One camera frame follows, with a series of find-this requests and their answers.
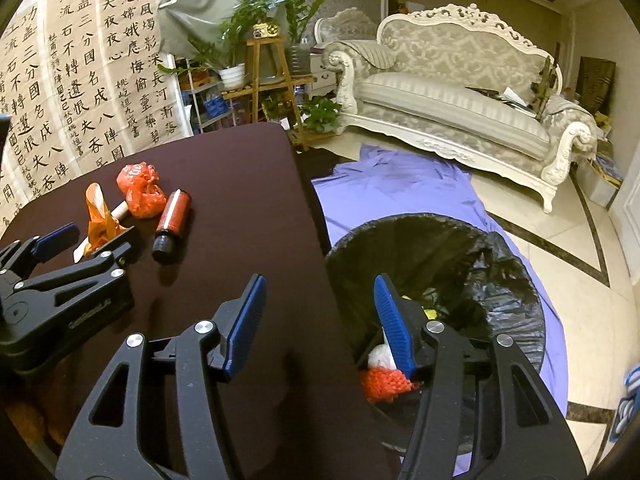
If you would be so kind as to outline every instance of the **black trash bag liner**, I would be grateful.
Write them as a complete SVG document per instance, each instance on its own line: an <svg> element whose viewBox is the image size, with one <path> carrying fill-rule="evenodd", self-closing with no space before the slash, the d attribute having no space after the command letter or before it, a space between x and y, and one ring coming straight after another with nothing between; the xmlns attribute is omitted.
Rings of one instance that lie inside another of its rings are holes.
<svg viewBox="0 0 640 480"><path fill-rule="evenodd" d="M438 320L462 335L508 334L537 371L542 367L542 304L527 269L498 233L431 213L390 216L350 231L325 263L360 369L367 368L371 349L383 343L373 303L373 282L382 272L390 276L400 296L436 310ZM421 390L373 407L386 447L406 450ZM473 381L465 381L460 453L470 451L474 397Z"/></svg>

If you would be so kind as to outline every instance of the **sofa seat cushion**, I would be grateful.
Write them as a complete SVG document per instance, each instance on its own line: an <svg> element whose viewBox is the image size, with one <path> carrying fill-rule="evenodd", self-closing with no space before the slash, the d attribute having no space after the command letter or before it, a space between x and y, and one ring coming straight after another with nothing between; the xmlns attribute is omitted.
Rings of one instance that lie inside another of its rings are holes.
<svg viewBox="0 0 640 480"><path fill-rule="evenodd" d="M460 128L543 160L549 136L534 118L488 97L435 79L380 72L356 85L356 98Z"/></svg>

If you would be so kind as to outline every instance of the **white flower pot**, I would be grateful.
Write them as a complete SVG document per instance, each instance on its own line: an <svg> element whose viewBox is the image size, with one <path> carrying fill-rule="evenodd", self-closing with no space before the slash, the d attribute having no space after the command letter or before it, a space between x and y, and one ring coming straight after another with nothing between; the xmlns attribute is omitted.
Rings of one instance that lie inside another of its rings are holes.
<svg viewBox="0 0 640 480"><path fill-rule="evenodd" d="M242 88L244 86L244 63L239 64L231 68L225 68L218 70L220 79L222 79L222 85L225 90L235 90L236 88Z"/></svg>

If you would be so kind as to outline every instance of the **beige marble floor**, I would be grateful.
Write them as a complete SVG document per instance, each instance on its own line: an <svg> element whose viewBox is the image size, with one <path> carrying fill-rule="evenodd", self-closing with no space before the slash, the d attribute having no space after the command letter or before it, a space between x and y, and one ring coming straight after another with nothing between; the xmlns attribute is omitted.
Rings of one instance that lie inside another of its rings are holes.
<svg viewBox="0 0 640 480"><path fill-rule="evenodd" d="M356 128L319 146L357 159L363 142L418 151L390 137ZM542 211L542 200L535 192L497 175L473 172L471 182L487 211L600 269L587 217L571 181L559 187L551 214ZM610 287L539 247L513 238L531 261L564 325L569 401L615 409L624 393L626 371L640 361L639 316L622 248L607 211L593 203L588 205L602 244ZM585 422L570 422L570 427L589 469L606 428Z"/></svg>

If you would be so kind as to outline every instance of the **silver screw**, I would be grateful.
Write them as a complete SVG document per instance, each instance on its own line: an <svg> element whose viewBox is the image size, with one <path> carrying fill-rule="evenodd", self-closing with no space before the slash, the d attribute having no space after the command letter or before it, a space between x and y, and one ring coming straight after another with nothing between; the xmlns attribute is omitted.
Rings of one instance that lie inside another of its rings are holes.
<svg viewBox="0 0 640 480"><path fill-rule="evenodd" d="M439 334L444 332L444 325L439 321L432 320L427 323L427 330L431 333Z"/></svg>
<svg viewBox="0 0 640 480"><path fill-rule="evenodd" d="M206 334L207 332L211 332L211 330L213 329L213 323L208 319L205 319L203 321L197 322L195 329L199 334Z"/></svg>
<svg viewBox="0 0 640 480"><path fill-rule="evenodd" d="M142 342L145 340L145 337L142 334L131 334L127 337L127 346L131 348L135 348L136 346L142 345Z"/></svg>
<svg viewBox="0 0 640 480"><path fill-rule="evenodd" d="M506 334L498 334L498 337L495 338L498 342L498 345L509 347L513 344L513 338L510 335Z"/></svg>

